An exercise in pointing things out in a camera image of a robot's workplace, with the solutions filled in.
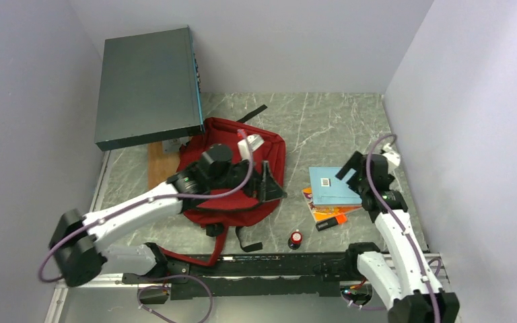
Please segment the light blue book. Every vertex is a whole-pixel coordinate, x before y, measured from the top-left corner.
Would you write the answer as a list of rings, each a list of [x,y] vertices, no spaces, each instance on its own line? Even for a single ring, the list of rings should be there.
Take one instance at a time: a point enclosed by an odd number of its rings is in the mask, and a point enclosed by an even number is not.
[[[336,177],[341,167],[309,167],[312,202],[317,207],[360,206],[360,196]]]

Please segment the red backpack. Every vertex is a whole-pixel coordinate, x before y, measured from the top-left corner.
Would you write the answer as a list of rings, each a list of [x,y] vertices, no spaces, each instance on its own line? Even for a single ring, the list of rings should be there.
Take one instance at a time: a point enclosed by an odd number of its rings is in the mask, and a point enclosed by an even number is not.
[[[277,133],[256,128],[247,121],[267,109],[261,105],[237,121],[210,117],[203,122],[205,132],[195,135],[179,151],[177,173],[170,177],[179,184],[179,192],[187,194],[221,194],[244,181],[248,160],[242,159],[237,143],[237,130],[244,129],[249,135],[260,135],[264,143],[254,152],[253,172],[244,187],[237,192],[209,200],[184,201],[184,216],[205,229],[215,238],[213,253],[208,260],[198,260],[159,247],[163,255],[199,266],[213,266],[221,254],[229,228],[240,231],[270,215],[281,200],[262,203],[258,200],[262,161],[268,161],[271,173],[283,187],[286,143]]]

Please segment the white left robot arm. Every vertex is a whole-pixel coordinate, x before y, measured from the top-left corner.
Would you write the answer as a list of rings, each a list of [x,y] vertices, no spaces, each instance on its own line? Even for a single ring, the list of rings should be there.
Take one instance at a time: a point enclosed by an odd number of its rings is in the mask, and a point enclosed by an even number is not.
[[[69,287],[89,283],[98,275],[133,273],[151,283],[166,274],[166,256],[157,244],[118,250],[112,244],[125,234],[162,217],[196,209],[207,201],[228,203],[238,192],[255,198],[260,206],[284,199],[287,194],[275,179],[270,163],[256,171],[253,151],[242,140],[242,159],[232,162],[232,150],[212,145],[198,160],[148,192],[111,208],[82,215],[72,209],[61,215],[49,243],[60,280]]]

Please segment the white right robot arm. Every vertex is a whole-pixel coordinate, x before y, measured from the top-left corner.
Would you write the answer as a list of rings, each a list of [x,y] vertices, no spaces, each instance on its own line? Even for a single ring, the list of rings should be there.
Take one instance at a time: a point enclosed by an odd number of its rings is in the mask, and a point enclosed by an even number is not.
[[[361,198],[362,207],[386,242],[393,265],[386,263],[371,242],[350,244],[344,270],[352,279],[364,278],[387,310],[389,322],[455,322],[460,303],[444,290],[415,240],[408,206],[401,192],[393,190],[392,171],[401,161],[395,151],[364,155],[355,151],[336,177]]]

